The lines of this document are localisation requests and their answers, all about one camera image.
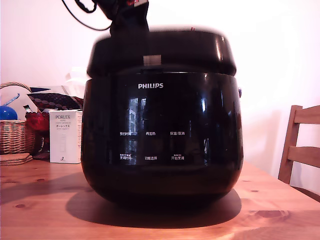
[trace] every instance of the power cord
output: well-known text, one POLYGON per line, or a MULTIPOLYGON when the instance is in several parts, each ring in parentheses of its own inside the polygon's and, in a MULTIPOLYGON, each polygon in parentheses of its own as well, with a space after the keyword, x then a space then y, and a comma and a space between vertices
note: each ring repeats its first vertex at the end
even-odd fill
MULTIPOLYGON (((105 31, 105 30, 108 30, 110 26, 108 26, 107 28, 103 28, 103 29, 98 29, 98 28, 94 28, 92 26, 89 26, 87 24, 85 24, 84 22, 80 21, 72 12, 71 10, 69 9, 69 7, 67 6, 67 4, 65 3, 65 0, 62 0, 63 2, 63 5, 66 7, 66 9, 68 10, 68 12, 75 18, 75 20, 77 20, 79 23, 81 23, 82 25, 86 26, 87 28, 89 29, 92 29, 92 30, 96 30, 96 31, 105 31)), ((75 0, 76 4, 83 10, 85 11, 86 13, 88 14, 91 14, 93 13, 96 9, 97 9, 97 2, 96 1, 93 1, 94 2, 94 8, 93 10, 88 10, 79 0, 75 0)))

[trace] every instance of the wooden chair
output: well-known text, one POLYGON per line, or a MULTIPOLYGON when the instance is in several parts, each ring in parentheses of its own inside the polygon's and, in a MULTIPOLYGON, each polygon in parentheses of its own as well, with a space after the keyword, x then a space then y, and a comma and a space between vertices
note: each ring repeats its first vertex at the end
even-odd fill
MULTIPOLYGON (((320 124, 320 105, 303 109, 302 106, 291 106, 291 112, 286 131, 281 165, 278 179, 290 184, 294 162, 320 168, 320 147, 297 147, 298 131, 300 124, 320 124)), ((293 187, 309 197, 320 202, 320 196, 309 190, 293 187)))

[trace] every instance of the philips logo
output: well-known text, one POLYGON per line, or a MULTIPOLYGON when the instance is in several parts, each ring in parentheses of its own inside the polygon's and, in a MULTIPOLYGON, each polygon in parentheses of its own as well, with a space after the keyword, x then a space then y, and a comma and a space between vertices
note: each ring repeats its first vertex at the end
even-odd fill
POLYGON ((162 89, 164 87, 163 83, 139 83, 138 89, 162 89))

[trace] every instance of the white box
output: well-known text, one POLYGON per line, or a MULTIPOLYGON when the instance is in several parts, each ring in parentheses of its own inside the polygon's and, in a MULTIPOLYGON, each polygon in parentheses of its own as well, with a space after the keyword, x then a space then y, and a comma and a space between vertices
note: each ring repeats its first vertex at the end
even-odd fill
POLYGON ((54 110, 49 116, 50 163, 80 163, 82 110, 54 110))

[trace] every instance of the blue ball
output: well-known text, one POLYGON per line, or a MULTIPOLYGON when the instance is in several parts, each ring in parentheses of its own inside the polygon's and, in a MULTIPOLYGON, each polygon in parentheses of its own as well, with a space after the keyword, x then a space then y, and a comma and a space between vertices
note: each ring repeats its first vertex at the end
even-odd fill
POLYGON ((12 107, 0 106, 0 120, 18 120, 18 115, 12 107))

